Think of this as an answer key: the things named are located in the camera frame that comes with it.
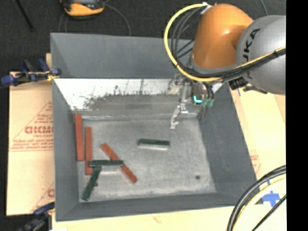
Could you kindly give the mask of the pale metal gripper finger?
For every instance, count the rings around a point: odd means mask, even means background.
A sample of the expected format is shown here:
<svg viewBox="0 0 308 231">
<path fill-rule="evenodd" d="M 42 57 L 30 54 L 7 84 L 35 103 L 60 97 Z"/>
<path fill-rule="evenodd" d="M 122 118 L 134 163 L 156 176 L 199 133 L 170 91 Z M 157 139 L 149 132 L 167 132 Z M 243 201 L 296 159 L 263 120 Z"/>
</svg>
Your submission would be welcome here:
<svg viewBox="0 0 308 231">
<path fill-rule="evenodd" d="M 177 105 L 173 110 L 173 113 L 172 113 L 172 116 L 171 116 L 171 119 L 170 119 L 169 128 L 171 130 L 174 130 L 177 127 L 177 125 L 179 124 L 180 120 L 182 118 L 185 118 L 188 114 L 189 114 L 189 111 L 188 111 L 188 109 L 186 108 L 185 105 L 183 105 L 183 104 Z"/>
<path fill-rule="evenodd" d="M 181 74 L 175 74 L 169 81 L 167 93 L 180 94 L 182 88 L 183 88 L 183 77 Z"/>
</svg>

